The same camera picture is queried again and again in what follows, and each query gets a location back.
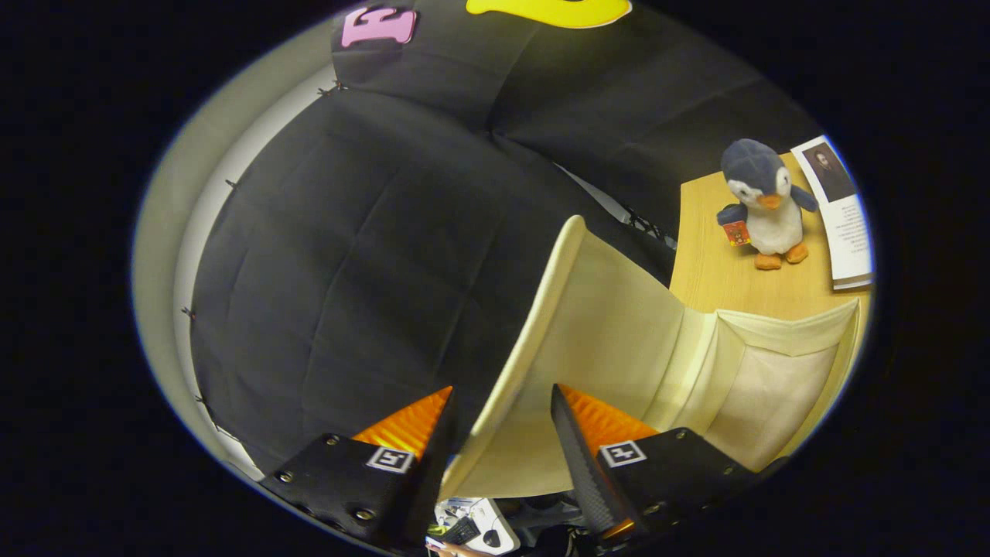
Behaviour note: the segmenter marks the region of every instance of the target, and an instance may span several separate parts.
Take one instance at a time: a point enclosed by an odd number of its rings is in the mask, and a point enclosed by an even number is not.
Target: cream chair
[[[572,489],[550,419],[554,383],[658,431],[688,427],[758,472],[790,454],[836,399],[858,311],[855,299],[800,321],[701,313],[571,217],[441,500]]]

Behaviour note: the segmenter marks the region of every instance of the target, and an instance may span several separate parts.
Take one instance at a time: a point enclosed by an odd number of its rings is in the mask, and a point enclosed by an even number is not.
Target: pink foam letter
[[[413,38],[416,12],[403,12],[397,18],[382,21],[394,14],[395,8],[382,8],[365,14],[367,10],[367,8],[359,8],[344,18],[341,46],[345,49],[358,41],[368,39],[395,39],[397,43],[404,45]]]

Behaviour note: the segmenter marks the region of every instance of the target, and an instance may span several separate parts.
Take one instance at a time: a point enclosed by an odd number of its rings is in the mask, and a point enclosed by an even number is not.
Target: hand
[[[444,547],[437,547],[433,544],[427,544],[427,549],[431,551],[436,551],[440,554],[440,557],[493,557],[490,553],[484,553],[482,551],[475,551],[474,549],[469,549],[462,545],[453,545],[451,543],[444,544]]]

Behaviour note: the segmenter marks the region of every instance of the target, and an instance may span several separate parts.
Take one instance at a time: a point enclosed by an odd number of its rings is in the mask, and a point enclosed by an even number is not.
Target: portrait photo
[[[822,142],[802,152],[815,171],[830,203],[856,194],[856,187],[828,143]]]

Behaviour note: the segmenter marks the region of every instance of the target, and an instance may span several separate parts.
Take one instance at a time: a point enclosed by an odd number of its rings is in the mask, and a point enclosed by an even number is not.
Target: computer mouse
[[[481,541],[485,542],[488,547],[498,547],[501,545],[498,539],[498,532],[495,530],[488,530],[485,535],[481,536]]]

